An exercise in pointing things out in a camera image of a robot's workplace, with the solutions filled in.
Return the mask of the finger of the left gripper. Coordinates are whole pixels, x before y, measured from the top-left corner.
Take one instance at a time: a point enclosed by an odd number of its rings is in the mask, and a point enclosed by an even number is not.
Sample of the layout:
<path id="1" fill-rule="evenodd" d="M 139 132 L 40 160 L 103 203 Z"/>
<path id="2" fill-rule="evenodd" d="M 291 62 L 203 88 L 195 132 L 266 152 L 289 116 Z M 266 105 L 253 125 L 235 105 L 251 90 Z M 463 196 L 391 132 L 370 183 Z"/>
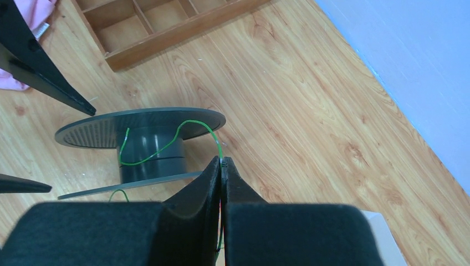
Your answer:
<path id="1" fill-rule="evenodd" d="M 1 69 L 71 108 L 90 116 L 96 113 L 48 57 L 14 1 L 1 1 Z"/>
<path id="2" fill-rule="evenodd" d="M 45 183 L 1 174 L 1 193 L 48 193 L 51 189 Z"/>

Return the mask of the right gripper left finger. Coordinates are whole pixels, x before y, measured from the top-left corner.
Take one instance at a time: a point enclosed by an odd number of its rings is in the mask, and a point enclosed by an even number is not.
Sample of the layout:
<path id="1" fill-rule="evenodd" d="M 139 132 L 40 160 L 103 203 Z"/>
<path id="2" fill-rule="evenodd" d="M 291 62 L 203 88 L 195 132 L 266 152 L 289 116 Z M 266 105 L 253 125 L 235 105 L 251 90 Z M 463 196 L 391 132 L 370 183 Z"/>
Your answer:
<path id="1" fill-rule="evenodd" d="M 220 158 L 164 202 L 161 213 L 163 265 L 214 265 L 218 254 Z"/>

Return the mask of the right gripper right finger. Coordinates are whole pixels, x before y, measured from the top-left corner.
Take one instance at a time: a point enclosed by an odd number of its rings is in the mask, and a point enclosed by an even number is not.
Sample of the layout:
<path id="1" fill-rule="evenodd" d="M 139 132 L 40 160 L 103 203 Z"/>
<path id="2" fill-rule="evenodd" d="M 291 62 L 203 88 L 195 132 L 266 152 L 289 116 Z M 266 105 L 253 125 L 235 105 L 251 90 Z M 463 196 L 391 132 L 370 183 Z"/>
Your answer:
<path id="1" fill-rule="evenodd" d="M 245 213 L 254 204 L 266 204 L 239 174 L 234 161 L 224 157 L 221 170 L 222 180 L 222 220 L 224 225 L 224 257 L 226 265 L 243 265 L 243 259 L 249 256 L 249 242 L 252 219 Z"/>

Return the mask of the black cable spool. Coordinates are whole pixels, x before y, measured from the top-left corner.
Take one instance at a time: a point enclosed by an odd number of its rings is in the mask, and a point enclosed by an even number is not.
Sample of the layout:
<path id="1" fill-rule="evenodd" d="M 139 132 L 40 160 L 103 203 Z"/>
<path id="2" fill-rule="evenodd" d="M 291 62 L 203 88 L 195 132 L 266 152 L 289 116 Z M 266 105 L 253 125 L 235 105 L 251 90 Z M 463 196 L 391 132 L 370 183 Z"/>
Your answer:
<path id="1" fill-rule="evenodd" d="M 213 135 L 223 114 L 201 108 L 166 107 L 119 111 L 79 120 L 55 133 L 57 143 L 82 149 L 115 149 L 117 185 L 73 192 L 59 200 L 198 177 L 188 172 L 183 142 Z"/>

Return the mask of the clear plastic box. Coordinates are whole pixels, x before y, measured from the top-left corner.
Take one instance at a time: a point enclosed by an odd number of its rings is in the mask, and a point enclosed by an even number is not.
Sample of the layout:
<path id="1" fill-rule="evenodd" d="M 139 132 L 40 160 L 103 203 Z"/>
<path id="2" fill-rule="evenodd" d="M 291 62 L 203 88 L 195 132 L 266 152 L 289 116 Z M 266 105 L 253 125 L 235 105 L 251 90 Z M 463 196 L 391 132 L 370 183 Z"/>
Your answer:
<path id="1" fill-rule="evenodd" d="M 403 265 L 407 263 L 381 213 L 361 210 L 367 219 L 384 265 Z"/>

